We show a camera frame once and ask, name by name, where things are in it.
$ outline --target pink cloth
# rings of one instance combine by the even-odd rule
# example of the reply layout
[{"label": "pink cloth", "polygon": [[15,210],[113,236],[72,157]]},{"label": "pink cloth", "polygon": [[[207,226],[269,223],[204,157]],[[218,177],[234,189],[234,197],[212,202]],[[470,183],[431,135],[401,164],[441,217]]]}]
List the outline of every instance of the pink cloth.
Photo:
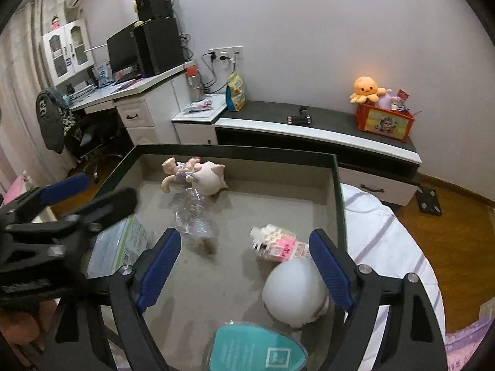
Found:
[{"label": "pink cloth", "polygon": [[22,184],[24,183],[24,177],[19,176],[12,183],[11,188],[8,189],[7,193],[3,196],[3,205],[8,204],[10,201],[16,199],[19,195],[21,195]]},{"label": "pink cloth", "polygon": [[449,371],[461,370],[487,334],[493,319],[482,318],[455,333],[445,335]]}]

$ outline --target drawer handle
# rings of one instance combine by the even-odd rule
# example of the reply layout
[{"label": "drawer handle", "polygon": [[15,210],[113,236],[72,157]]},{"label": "drawer handle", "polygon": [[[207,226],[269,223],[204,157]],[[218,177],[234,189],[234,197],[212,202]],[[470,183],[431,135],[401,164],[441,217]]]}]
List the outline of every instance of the drawer handle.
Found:
[{"label": "drawer handle", "polygon": [[369,192],[385,192],[385,190],[383,188],[373,189],[373,188],[367,187],[365,184],[361,184],[360,187],[361,188],[364,188],[364,189],[367,189]]}]

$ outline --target plush octopus toy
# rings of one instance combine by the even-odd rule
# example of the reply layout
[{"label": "plush octopus toy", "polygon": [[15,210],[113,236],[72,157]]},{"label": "plush octopus toy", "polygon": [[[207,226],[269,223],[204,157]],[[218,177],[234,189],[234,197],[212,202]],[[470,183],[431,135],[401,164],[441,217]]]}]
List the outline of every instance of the plush octopus toy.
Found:
[{"label": "plush octopus toy", "polygon": [[362,76],[354,82],[354,93],[350,96],[351,103],[364,103],[370,100],[373,103],[378,102],[379,97],[385,95],[387,89],[378,88],[378,85],[369,76]]}]

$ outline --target curtain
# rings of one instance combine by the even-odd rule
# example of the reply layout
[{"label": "curtain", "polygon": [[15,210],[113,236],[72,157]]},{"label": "curtain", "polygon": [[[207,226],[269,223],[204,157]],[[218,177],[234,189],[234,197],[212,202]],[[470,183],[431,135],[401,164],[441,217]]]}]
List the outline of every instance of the curtain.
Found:
[{"label": "curtain", "polygon": [[0,187],[12,183],[12,175],[27,171],[43,186],[64,179],[75,166],[64,150],[46,149],[36,117],[38,93],[50,86],[43,50],[43,34],[51,31],[58,15],[66,24],[65,0],[35,0],[18,10],[0,35]]}]

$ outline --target red toy box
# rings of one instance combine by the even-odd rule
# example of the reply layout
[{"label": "red toy box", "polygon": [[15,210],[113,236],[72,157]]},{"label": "red toy box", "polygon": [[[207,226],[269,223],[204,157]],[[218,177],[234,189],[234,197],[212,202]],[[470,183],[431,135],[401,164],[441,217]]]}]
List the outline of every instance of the red toy box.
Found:
[{"label": "red toy box", "polygon": [[356,120],[357,128],[361,131],[373,132],[405,142],[414,117],[409,111],[390,111],[362,103],[357,105]]}]

